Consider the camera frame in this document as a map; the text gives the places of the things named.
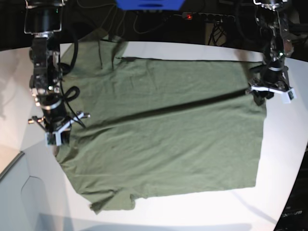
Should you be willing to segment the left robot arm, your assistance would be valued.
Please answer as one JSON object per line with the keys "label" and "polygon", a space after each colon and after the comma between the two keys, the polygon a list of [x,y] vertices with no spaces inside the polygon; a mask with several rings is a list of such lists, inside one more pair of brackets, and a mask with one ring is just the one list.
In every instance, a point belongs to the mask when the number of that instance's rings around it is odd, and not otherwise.
{"label": "left robot arm", "polygon": [[247,93],[251,94],[257,106],[279,94],[283,103],[291,103],[296,98],[290,86],[285,58],[294,49],[289,39],[289,26],[282,12],[286,0],[255,0],[255,21],[260,30],[260,40],[264,44],[262,64],[248,69]]}

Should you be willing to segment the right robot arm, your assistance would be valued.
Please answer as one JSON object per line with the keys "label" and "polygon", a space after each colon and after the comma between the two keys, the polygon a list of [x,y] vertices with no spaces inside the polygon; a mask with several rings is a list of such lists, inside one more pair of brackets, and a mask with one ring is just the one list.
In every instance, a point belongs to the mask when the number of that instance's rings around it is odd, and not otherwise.
{"label": "right robot arm", "polygon": [[69,143],[73,123],[80,123],[83,113],[67,112],[68,103],[76,99],[80,90],[71,87],[63,91],[63,77],[74,67],[78,41],[74,40],[71,64],[60,61],[60,42],[56,34],[62,31],[63,0],[27,0],[24,33],[33,36],[29,58],[33,64],[33,74],[29,88],[37,107],[41,108],[41,118],[33,116],[29,124],[38,124],[45,132],[47,145],[61,146]]}

